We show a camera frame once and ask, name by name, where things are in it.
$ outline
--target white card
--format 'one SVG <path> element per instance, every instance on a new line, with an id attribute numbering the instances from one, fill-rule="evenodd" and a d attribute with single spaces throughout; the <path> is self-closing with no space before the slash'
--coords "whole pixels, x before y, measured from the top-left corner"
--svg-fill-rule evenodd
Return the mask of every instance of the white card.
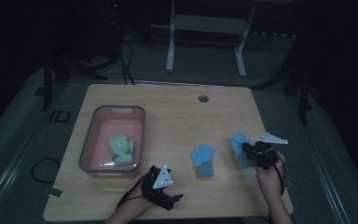
<path id="1" fill-rule="evenodd" d="M 172 184 L 173 181 L 171 180 L 170 173 L 167 170 L 167 166 L 163 166 L 158 174 L 156 182 L 153 185 L 153 189 L 161 189 Z"/>

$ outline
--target table surface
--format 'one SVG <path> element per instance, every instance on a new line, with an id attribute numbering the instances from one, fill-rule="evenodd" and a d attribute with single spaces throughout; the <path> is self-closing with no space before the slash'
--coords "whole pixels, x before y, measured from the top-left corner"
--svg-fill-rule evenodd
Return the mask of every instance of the table surface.
<path id="1" fill-rule="evenodd" d="M 209 97 L 207 103 L 200 95 Z M 99 105 L 139 105 L 145 109 L 140 174 L 134 178 L 94 178 L 78 166 L 92 114 Z M 173 210 L 154 206 L 139 219 L 264 216 L 269 211 L 254 168 L 239 169 L 231 135 L 265 133 L 252 92 L 238 87 L 106 85 L 89 86 L 54 183 L 62 197 L 49 197 L 47 221 L 104 220 L 124 193 L 152 165 L 167 165 L 174 182 L 164 192 L 184 194 Z M 214 148 L 213 177 L 198 178 L 190 152 Z M 283 200 L 290 213 L 287 191 Z"/>

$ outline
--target light blue glove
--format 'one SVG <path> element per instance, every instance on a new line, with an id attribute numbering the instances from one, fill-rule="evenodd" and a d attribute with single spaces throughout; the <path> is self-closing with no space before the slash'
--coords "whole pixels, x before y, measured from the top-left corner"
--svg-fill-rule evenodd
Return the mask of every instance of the light blue glove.
<path id="1" fill-rule="evenodd" d="M 194 147 L 194 152 L 190 153 L 198 177 L 213 176 L 213 152 L 213 148 L 201 145 Z"/>
<path id="2" fill-rule="evenodd" d="M 250 144 L 251 141 L 244 134 L 232 134 L 232 146 L 234 147 L 234 153 L 235 157 L 237 157 L 238 166 L 240 168 L 252 167 L 252 162 L 248 159 L 246 152 L 242 150 L 242 143 Z"/>

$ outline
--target gray carpet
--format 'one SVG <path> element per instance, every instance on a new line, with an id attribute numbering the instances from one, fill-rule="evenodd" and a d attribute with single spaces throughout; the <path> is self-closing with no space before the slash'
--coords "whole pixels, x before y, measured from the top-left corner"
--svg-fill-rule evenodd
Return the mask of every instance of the gray carpet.
<path id="1" fill-rule="evenodd" d="M 202 43 L 195 47 L 180 42 L 183 44 L 176 46 L 173 72 L 166 73 L 168 47 L 163 45 L 163 41 L 149 45 L 129 43 L 133 48 L 131 74 L 137 84 L 153 81 L 248 87 L 277 73 L 293 39 L 251 36 L 244 53 L 249 74 L 246 78 L 238 77 L 232 47 L 212 47 Z M 129 49 L 123 47 L 122 52 L 124 59 L 128 60 Z M 118 63 L 100 71 L 101 75 L 109 77 L 103 83 L 123 83 L 120 68 Z M 68 84 L 55 81 L 54 100 L 49 110 L 43 112 L 43 98 L 34 95 L 42 81 L 41 71 L 31 76 L 0 119 L 0 176 L 19 151 L 26 151 L 16 178 L 9 181 L 12 185 L 0 195 L 0 223 L 47 223 L 42 215 L 48 196 L 43 191 L 52 184 L 37 182 L 31 171 L 45 158 L 62 159 L 88 85 L 102 83 L 80 74 L 74 74 Z M 293 184 L 288 191 L 295 208 L 294 220 L 296 223 L 358 223 L 358 174 L 351 158 L 331 120 L 311 97 L 313 110 L 307 112 L 308 125 L 304 126 L 299 121 L 296 115 L 298 96 L 286 97 L 282 93 L 286 81 L 253 93 L 266 130 L 290 142 L 276 148 L 287 158 L 287 179 Z M 68 122 L 51 120 L 54 111 L 70 112 Z M 38 167 L 36 174 L 38 178 L 50 180 L 54 179 L 57 171 L 57 165 L 47 161 Z M 337 194 L 338 203 L 331 192 Z M 343 207 L 344 212 L 337 212 L 338 207 Z M 261 217 L 238 217 L 135 223 L 267 222 Z"/>

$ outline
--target translucent container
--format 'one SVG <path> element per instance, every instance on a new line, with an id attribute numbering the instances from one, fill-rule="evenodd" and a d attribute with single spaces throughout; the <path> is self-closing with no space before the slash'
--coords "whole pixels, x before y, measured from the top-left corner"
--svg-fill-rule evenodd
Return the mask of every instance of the translucent container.
<path id="1" fill-rule="evenodd" d="M 79 157 L 79 166 L 93 177 L 137 176 L 142 157 L 145 110 L 137 105 L 101 105 L 95 109 Z M 118 165 L 109 142 L 125 134 L 133 142 L 131 163 Z"/>

